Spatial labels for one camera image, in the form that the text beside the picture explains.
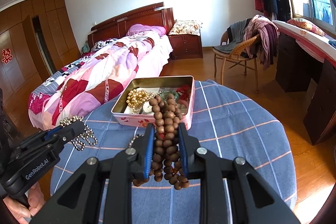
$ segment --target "gray garment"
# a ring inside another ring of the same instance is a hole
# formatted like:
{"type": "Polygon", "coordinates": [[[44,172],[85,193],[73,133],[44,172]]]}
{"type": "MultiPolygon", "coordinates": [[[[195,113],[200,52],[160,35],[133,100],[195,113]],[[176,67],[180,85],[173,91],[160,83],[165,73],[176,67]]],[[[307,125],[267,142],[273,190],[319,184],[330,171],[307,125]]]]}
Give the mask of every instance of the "gray garment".
{"type": "Polygon", "coordinates": [[[230,25],[232,33],[232,42],[226,45],[215,46],[214,48],[220,52],[229,54],[240,42],[244,40],[245,26],[247,19],[238,21],[230,25]]]}

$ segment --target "metal screw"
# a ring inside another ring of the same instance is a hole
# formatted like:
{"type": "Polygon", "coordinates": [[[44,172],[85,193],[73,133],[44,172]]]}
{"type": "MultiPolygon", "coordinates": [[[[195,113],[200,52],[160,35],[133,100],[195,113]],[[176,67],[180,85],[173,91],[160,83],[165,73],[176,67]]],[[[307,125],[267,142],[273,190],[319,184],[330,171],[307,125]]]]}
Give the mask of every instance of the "metal screw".
{"type": "Polygon", "coordinates": [[[95,165],[95,164],[97,163],[97,158],[95,158],[95,157],[88,158],[88,159],[86,160],[86,163],[87,163],[88,165],[95,165]]]}
{"type": "Polygon", "coordinates": [[[200,155],[205,155],[208,152],[208,150],[204,147],[199,147],[197,148],[196,152],[200,155]]]}
{"type": "Polygon", "coordinates": [[[235,162],[239,165],[244,165],[246,160],[242,157],[238,157],[238,158],[235,159],[235,162]]]}
{"type": "Polygon", "coordinates": [[[127,148],[126,154],[127,155],[134,155],[137,151],[134,148],[127,148]]]}

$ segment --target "human hand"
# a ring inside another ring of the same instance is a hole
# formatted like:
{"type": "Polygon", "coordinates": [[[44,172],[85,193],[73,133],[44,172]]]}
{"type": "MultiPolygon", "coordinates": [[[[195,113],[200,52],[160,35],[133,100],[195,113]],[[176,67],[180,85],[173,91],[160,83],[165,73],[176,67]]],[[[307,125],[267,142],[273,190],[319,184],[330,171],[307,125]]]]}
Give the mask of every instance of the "human hand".
{"type": "Polygon", "coordinates": [[[44,196],[38,183],[35,183],[29,190],[29,209],[9,196],[4,198],[3,202],[6,204],[9,211],[20,224],[28,224],[24,218],[36,215],[45,204],[44,196]]]}

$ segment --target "nightstand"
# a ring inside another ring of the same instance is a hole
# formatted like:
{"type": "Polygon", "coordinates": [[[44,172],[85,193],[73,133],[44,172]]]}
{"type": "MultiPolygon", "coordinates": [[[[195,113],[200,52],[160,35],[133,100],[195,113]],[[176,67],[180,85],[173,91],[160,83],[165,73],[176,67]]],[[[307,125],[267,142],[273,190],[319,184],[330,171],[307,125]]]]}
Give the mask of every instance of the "nightstand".
{"type": "Polygon", "coordinates": [[[201,37],[192,34],[174,34],[168,37],[174,49],[171,53],[173,60],[203,58],[201,37]]]}

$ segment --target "wooden headboard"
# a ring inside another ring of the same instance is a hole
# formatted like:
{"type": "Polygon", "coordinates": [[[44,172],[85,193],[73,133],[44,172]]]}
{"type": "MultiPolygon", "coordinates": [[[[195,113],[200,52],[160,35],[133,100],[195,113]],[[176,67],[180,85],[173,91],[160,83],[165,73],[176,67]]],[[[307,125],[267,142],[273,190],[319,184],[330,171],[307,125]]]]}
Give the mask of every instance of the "wooden headboard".
{"type": "Polygon", "coordinates": [[[147,5],[95,25],[91,28],[92,33],[88,35],[90,49],[97,41],[124,37],[134,24],[162,26],[168,33],[175,22],[173,8],[159,9],[162,7],[164,7],[163,2],[147,5]]]}

